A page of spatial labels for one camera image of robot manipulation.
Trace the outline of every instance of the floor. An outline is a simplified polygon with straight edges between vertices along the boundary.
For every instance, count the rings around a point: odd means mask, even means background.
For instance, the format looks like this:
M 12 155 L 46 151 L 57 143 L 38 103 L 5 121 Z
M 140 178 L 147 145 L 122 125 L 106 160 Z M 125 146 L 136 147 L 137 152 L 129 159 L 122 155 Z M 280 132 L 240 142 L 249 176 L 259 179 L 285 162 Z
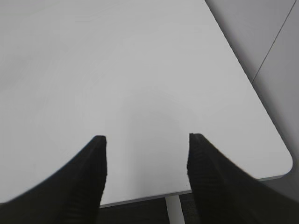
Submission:
M 199 224 L 192 194 L 179 196 L 185 224 Z M 101 208 L 101 224 L 170 224 L 165 198 Z

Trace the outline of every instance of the table top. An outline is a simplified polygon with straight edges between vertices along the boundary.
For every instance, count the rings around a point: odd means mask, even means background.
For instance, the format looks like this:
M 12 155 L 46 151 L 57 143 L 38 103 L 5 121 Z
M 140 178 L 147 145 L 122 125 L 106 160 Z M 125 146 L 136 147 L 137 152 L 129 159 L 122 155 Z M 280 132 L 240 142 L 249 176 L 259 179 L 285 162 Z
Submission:
M 0 13 L 0 202 L 107 137 L 101 204 L 190 190 L 189 133 L 254 178 L 292 158 L 203 0 L 45 1 Z

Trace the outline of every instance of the wall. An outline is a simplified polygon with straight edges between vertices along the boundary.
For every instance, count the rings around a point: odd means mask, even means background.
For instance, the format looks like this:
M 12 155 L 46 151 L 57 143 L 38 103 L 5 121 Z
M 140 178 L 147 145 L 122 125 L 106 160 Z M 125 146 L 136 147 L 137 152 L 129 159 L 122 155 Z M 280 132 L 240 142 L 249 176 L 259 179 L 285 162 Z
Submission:
M 206 2 L 293 156 L 288 175 L 264 183 L 299 201 L 299 3 Z

